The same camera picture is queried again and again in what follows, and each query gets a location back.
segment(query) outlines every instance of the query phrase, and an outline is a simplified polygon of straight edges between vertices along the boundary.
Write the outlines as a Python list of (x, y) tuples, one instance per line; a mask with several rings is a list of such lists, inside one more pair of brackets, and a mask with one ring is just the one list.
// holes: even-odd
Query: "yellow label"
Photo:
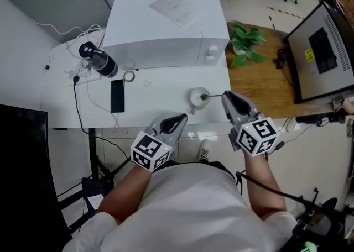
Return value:
[(308, 62), (310, 62), (311, 60), (314, 60), (314, 59), (315, 59), (314, 51), (312, 51), (312, 49), (308, 49), (308, 50), (305, 52), (305, 56), (306, 56)]

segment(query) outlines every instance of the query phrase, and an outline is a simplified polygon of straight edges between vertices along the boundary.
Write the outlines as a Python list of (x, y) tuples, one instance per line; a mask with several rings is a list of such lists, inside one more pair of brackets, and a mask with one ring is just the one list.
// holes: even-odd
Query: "forearm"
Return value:
[(152, 173), (136, 165), (102, 200), (99, 211), (123, 222), (137, 211)]
[[(245, 154), (246, 174), (262, 184), (280, 191), (268, 161), (263, 155), (251, 157)], [(272, 213), (286, 211), (285, 198), (247, 181), (249, 201), (252, 210), (262, 219)]]

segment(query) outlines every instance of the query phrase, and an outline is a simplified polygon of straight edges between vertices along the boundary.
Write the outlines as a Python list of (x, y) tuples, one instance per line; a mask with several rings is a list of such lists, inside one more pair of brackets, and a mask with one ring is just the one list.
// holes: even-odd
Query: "paper sheet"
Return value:
[(95, 210), (98, 210), (98, 207), (100, 206), (102, 200), (103, 200), (103, 195), (102, 194), (99, 194), (99, 195), (96, 195), (96, 196), (91, 196), (91, 197), (88, 197), (87, 198), (88, 201), (91, 203), (91, 205), (93, 206), (93, 208)]
[(186, 0), (157, 0), (149, 8), (165, 16), (181, 29), (199, 18), (199, 13)]

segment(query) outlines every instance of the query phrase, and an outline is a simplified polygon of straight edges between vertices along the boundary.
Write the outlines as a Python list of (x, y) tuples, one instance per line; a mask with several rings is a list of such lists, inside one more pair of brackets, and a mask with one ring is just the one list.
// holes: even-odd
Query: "ventilation grille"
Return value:
[(339, 60), (342, 63), (343, 71), (351, 69), (348, 54), (345, 50), (342, 38), (340, 37), (338, 30), (334, 25), (332, 18), (329, 15), (325, 17), (325, 23), (336, 45), (336, 50), (339, 53)]

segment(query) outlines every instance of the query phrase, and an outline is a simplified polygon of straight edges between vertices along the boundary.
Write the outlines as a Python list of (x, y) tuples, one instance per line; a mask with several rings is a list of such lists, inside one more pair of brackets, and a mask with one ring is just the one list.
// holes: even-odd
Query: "white plant pot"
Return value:
[(237, 49), (235, 49), (234, 46), (232, 46), (233, 52), (235, 53), (235, 55), (244, 55), (246, 53), (246, 51), (239, 51)]

